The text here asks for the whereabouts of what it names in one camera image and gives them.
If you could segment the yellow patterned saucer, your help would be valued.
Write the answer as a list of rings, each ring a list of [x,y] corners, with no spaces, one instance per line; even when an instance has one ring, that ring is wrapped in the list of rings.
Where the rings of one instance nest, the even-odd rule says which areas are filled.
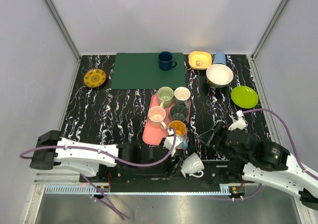
[[[83,84],[88,88],[97,88],[103,85],[107,80],[107,73],[98,68],[88,70],[83,76]]]

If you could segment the light blue cup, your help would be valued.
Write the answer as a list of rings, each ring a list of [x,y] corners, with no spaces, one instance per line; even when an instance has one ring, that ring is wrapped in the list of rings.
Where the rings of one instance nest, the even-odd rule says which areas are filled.
[[[222,52],[222,51],[218,51],[218,52],[214,55],[213,64],[226,65],[226,55],[225,55],[225,53]]]

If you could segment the light green mug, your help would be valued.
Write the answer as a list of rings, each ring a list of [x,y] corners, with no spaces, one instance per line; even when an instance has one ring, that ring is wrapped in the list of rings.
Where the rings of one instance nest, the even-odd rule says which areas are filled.
[[[173,103],[174,91],[170,87],[161,87],[158,92],[158,103],[162,108],[168,108]]]

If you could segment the grey faceted mug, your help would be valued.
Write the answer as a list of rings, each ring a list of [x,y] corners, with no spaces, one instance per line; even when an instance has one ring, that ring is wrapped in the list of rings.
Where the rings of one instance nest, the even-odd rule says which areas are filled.
[[[175,105],[182,105],[189,110],[189,100],[190,100],[191,93],[188,88],[186,87],[178,87],[174,91],[174,103]]]

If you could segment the pink plastic tray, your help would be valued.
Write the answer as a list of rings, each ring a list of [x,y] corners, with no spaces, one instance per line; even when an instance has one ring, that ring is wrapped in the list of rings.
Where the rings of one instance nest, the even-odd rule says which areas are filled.
[[[170,107],[165,108],[166,117],[165,117],[164,122],[167,126],[169,125],[170,122],[172,122],[170,110],[171,110],[172,106],[174,106],[174,105],[175,104],[173,102]],[[157,93],[155,93],[152,96],[149,109],[151,109],[154,106],[159,106]],[[144,143],[146,143],[148,145],[159,146],[162,139],[166,138],[168,136],[168,132],[167,132],[167,130],[163,130],[162,128],[155,128],[155,127],[151,126],[150,121],[148,119],[148,115],[146,116],[146,118],[147,118],[147,120],[145,123],[144,132],[143,132],[143,141],[144,141]],[[189,122],[189,119],[190,119],[190,109],[188,109],[186,122]],[[186,132],[185,132],[184,137],[185,137],[185,139],[187,139],[188,128],[186,128],[185,131]]]

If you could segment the dark blue mug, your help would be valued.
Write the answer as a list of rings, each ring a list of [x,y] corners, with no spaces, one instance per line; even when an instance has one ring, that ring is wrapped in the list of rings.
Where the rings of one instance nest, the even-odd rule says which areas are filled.
[[[168,71],[177,66],[177,62],[173,59],[172,53],[168,51],[163,51],[159,53],[159,68],[162,71]]]

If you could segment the small grey cup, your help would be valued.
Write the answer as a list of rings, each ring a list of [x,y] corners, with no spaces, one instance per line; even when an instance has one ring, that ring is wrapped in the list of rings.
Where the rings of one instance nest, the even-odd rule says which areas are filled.
[[[187,122],[188,109],[183,105],[174,105],[170,109],[170,116],[173,121]]]

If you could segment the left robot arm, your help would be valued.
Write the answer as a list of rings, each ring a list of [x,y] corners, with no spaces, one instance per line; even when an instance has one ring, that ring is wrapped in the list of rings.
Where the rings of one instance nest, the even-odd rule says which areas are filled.
[[[107,177],[102,165],[112,169],[160,169],[172,163],[181,146],[181,137],[174,134],[157,147],[145,143],[102,146],[68,140],[58,130],[51,130],[38,137],[29,166],[36,170],[68,169],[102,182]]]

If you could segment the large cream bowl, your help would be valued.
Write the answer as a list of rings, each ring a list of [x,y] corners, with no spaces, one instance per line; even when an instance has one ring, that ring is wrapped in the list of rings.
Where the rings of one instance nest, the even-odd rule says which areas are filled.
[[[232,70],[223,64],[213,64],[206,70],[207,83],[215,88],[223,88],[229,85],[234,74]]]

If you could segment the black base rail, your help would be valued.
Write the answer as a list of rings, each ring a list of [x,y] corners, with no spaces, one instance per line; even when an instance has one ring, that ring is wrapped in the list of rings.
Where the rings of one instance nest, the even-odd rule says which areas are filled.
[[[230,173],[228,168],[232,165],[228,160],[203,160],[204,170],[203,177],[196,178],[187,175],[183,177],[181,174],[182,160],[175,160],[173,163],[169,161],[152,167],[133,167],[126,165],[117,165],[116,167],[107,167],[100,165],[97,174],[94,177],[88,177],[92,183],[119,184],[132,181],[181,181],[181,180],[202,180],[209,184],[228,184],[242,183],[243,178],[240,174]]]

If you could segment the lime green plate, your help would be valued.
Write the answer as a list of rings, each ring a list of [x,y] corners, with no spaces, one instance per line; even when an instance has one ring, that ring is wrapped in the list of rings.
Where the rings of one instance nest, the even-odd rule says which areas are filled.
[[[237,86],[231,92],[231,99],[235,105],[244,109],[255,107],[258,102],[258,94],[248,86]]]

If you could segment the pink mug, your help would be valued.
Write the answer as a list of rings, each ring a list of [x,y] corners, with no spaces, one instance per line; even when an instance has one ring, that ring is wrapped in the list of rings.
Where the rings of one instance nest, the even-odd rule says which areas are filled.
[[[165,124],[166,112],[160,106],[152,107],[148,112],[148,120],[152,127],[161,128],[163,130],[167,129]]]

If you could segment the white footed teacup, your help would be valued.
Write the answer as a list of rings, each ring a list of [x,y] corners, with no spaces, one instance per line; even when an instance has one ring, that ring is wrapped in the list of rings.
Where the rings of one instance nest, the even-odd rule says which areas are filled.
[[[184,160],[180,172],[184,178],[186,178],[186,175],[201,178],[204,175],[204,168],[200,157],[196,153],[193,153]]]

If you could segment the dark green mat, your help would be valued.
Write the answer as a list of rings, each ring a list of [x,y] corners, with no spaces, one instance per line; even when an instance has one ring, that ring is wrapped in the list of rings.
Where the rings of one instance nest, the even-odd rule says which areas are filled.
[[[112,90],[176,89],[186,86],[184,56],[172,53],[176,67],[163,71],[159,68],[159,53],[117,53],[111,78]]]

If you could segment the blue patterned mug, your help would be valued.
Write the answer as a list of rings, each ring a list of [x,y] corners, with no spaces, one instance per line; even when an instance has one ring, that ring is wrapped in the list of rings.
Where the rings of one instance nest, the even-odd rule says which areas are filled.
[[[187,143],[186,138],[185,138],[186,132],[187,132],[186,124],[181,122],[181,121],[175,120],[175,121],[170,122],[170,124],[168,125],[168,128],[175,129],[176,133],[182,138],[181,148],[183,150],[186,150],[188,148],[188,143]]]

